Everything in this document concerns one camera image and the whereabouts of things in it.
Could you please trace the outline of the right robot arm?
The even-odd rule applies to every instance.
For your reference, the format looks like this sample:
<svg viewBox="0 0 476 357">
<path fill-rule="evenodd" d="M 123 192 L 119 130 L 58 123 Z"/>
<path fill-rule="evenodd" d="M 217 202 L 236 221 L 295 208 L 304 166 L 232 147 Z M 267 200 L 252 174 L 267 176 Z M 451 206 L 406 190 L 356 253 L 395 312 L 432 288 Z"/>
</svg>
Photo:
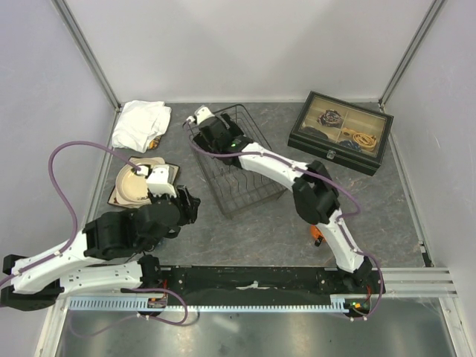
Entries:
<svg viewBox="0 0 476 357">
<path fill-rule="evenodd" d="M 316 227 L 327 241 L 341 274 L 342 287 L 359 292 L 367 285 L 372 263 L 358 249 L 341 210 L 337 187 L 326 167 L 293 161 L 266 149 L 232 122 L 201 107 L 187 118 L 185 126 L 196 130 L 193 148 L 223 164 L 265 176 L 292 192 L 298 216 Z"/>
</svg>

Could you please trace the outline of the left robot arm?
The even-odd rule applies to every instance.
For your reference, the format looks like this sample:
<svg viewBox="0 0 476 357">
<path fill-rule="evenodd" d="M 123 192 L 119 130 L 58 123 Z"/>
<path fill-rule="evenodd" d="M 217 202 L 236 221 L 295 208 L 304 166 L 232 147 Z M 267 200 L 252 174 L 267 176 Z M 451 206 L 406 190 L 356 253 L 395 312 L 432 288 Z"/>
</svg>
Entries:
<svg viewBox="0 0 476 357">
<path fill-rule="evenodd" d="M 173 239 L 193 224 L 201 204 L 185 186 L 176 189 L 176 196 L 156 196 L 149 205 L 106 212 L 72 242 L 34 257 L 6 256 L 3 272 L 10 285 L 1 288 L 1 306 L 29 312 L 69 295 L 163 288 L 160 262 L 151 253 L 163 239 Z"/>
</svg>

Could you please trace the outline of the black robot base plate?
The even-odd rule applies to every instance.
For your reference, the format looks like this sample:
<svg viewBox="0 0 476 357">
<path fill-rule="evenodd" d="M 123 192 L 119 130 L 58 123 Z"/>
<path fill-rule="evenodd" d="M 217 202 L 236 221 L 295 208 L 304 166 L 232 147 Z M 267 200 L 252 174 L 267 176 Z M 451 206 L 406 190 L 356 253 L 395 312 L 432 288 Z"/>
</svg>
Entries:
<svg viewBox="0 0 476 357">
<path fill-rule="evenodd" d="M 187 305 L 324 304 L 334 294 L 376 293 L 378 280 L 372 272 L 363 282 L 356 283 L 337 269 L 318 267 L 163 266 L 155 280 L 147 278 L 139 287 L 169 289 Z"/>
</svg>

